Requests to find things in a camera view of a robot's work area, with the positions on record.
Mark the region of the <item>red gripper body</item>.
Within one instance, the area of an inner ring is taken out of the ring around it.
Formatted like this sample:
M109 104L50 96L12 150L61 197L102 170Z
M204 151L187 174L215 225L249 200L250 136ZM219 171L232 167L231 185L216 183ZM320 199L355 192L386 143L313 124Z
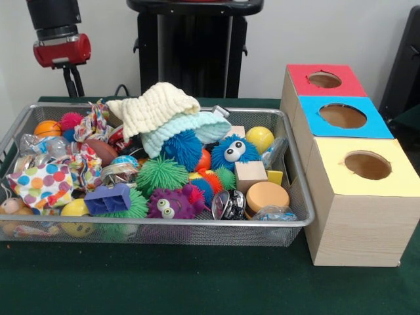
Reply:
M59 68L62 64L84 64L91 57L91 43L84 33L57 39L36 41L35 59L44 68Z

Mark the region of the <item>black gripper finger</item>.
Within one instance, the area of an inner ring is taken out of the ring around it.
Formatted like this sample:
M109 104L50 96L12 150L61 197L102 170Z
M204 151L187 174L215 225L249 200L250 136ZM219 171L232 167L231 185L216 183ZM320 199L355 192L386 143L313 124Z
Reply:
M79 70L77 69L76 65L71 66L71 73L72 73L73 78L74 78L74 83L75 83L75 87L76 87L78 97L85 96L83 84L82 84L82 81L81 81L81 76L80 76Z
M77 97L77 90L75 87L74 82L72 81L71 78L71 69L68 66L63 66L63 76L64 76L64 81L66 84L66 88L69 94L70 98L76 98Z

